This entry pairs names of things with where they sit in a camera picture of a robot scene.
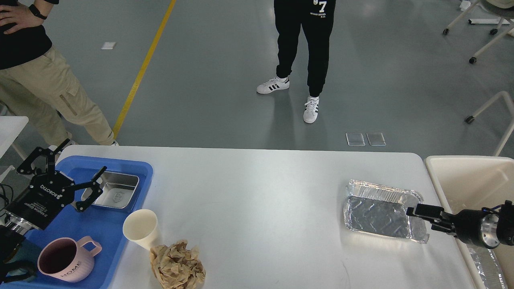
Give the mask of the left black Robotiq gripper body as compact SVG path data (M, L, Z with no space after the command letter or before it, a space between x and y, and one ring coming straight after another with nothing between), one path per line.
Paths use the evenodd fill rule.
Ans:
M33 176L29 187L7 205L9 219L5 226L11 230L19 226L24 232L46 229L64 206L75 199L74 193L63 192L63 188L74 183L61 171Z

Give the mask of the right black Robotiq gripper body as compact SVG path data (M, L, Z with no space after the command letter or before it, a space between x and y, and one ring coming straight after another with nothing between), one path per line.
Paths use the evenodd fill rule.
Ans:
M456 238L466 244L494 249L500 245L496 233L501 211L463 209L452 216Z

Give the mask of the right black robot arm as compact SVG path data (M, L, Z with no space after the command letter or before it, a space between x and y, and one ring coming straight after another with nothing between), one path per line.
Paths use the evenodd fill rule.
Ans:
M431 228L459 239L465 244L494 249L500 244L512 246L514 235L514 209L512 201L494 208L463 209L457 214L445 212L442 207L417 204L406 209L406 215L422 218Z

